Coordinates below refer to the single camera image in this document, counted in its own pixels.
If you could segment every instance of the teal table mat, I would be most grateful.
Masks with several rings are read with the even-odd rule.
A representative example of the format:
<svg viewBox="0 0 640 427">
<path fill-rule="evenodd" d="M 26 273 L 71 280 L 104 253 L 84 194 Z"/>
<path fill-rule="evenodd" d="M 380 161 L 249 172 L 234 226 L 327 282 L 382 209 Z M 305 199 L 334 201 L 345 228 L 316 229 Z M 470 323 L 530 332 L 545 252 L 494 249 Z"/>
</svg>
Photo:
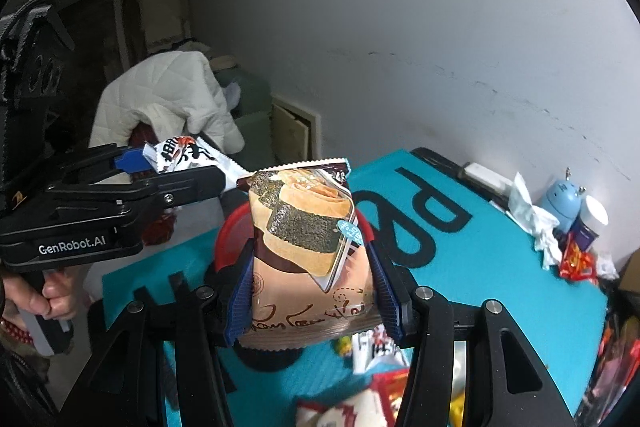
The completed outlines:
<svg viewBox="0 0 640 427">
<path fill-rule="evenodd" d="M 396 169 L 407 169 L 454 201 L 471 217 L 459 232 L 441 232 L 414 210 L 420 187 Z M 606 300 L 589 283 L 569 284 L 540 268 L 540 254 L 532 239 L 506 216 L 407 152 L 396 152 L 361 168 L 350 176 L 354 192 L 382 195 L 389 204 L 433 237 L 435 257 L 426 266 L 412 269 L 421 284 L 428 284 L 448 299 L 478 305 L 487 298 L 504 302 L 575 412 L 595 361 L 602 333 Z M 373 203 L 358 205 L 367 219 L 380 225 Z M 427 209 L 443 222 L 454 214 L 431 198 Z M 420 250 L 418 240 L 394 224 L 398 248 L 406 253 Z M 107 326 L 132 299 L 133 291 L 146 286 L 158 303 L 171 302 L 167 277 L 183 271 L 194 288 L 202 283 L 212 261 L 218 230 L 212 230 L 177 247 L 122 268 L 103 277 Z M 170 358 L 173 353 L 166 344 Z M 287 427 L 294 424 L 295 400 L 308 397 L 332 404 L 364 388 L 370 377 L 354 377 L 348 363 L 329 343 L 307 347 L 301 358 L 278 373 L 259 373 L 244 366 L 232 349 L 220 349 L 220 359 L 238 391 L 228 395 L 236 427 Z M 168 410 L 168 425 L 179 426 L 179 413 Z"/>
</svg>

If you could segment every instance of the silver bolt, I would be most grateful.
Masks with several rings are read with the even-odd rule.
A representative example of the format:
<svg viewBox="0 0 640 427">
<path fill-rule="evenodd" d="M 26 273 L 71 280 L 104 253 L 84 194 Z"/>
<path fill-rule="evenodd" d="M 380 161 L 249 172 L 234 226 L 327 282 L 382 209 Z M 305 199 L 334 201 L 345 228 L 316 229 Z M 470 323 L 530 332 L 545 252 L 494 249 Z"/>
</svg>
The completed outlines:
<svg viewBox="0 0 640 427">
<path fill-rule="evenodd" d="M 127 311 L 129 313 L 138 313 L 141 312 L 144 307 L 145 305 L 140 301 L 131 301 L 127 304 Z"/>
<path fill-rule="evenodd" d="M 423 301 L 428 301 L 433 297 L 433 290 L 428 286 L 418 286 L 415 289 L 415 296 Z"/>
<path fill-rule="evenodd" d="M 487 301 L 486 308 L 494 315 L 497 315 L 502 311 L 502 304 L 498 301 Z"/>
<path fill-rule="evenodd" d="M 200 288 L 196 289 L 196 295 L 198 296 L 198 299 L 202 299 L 204 301 L 213 295 L 213 289 L 208 286 L 200 286 Z"/>
</svg>

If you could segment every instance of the blue oval label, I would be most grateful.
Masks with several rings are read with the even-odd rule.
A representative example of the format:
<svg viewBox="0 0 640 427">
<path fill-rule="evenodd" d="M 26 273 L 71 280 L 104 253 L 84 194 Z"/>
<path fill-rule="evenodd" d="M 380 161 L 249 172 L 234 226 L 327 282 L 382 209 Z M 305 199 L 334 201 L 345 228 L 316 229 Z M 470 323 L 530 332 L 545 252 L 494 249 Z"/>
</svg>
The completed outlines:
<svg viewBox="0 0 640 427">
<path fill-rule="evenodd" d="M 353 223 L 350 223 L 349 221 L 345 221 L 344 219 L 341 219 L 340 221 L 338 221 L 338 229 L 348 239 L 351 239 L 354 243 L 358 245 L 362 245 L 364 243 L 364 240 L 362 238 L 362 232 Z"/>
</svg>

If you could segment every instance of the blue cartoon figurine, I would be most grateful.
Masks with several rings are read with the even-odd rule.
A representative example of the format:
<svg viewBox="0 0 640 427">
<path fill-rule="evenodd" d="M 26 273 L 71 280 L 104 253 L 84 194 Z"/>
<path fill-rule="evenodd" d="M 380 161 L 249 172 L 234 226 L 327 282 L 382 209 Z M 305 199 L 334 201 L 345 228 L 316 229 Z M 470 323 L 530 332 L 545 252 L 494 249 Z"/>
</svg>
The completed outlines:
<svg viewBox="0 0 640 427">
<path fill-rule="evenodd" d="M 558 180 L 551 185 L 540 200 L 540 206 L 556 216 L 560 225 L 556 228 L 563 234 L 569 232 L 569 228 L 580 213 L 580 203 L 584 187 L 577 187 L 569 181 L 571 169 L 566 168 L 564 180 Z"/>
</svg>

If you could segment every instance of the white quilted blanket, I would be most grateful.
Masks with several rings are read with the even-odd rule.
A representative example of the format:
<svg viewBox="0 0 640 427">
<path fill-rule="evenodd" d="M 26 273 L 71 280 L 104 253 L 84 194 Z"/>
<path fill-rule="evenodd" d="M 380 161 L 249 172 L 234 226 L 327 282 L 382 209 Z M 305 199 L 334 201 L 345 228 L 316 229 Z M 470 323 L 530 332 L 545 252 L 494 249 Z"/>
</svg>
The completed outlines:
<svg viewBox="0 0 640 427">
<path fill-rule="evenodd" d="M 154 55 L 109 84 L 100 97 L 89 147 L 126 145 L 140 122 L 150 124 L 160 141 L 202 132 L 223 153 L 244 147 L 222 88 L 200 52 Z"/>
</svg>

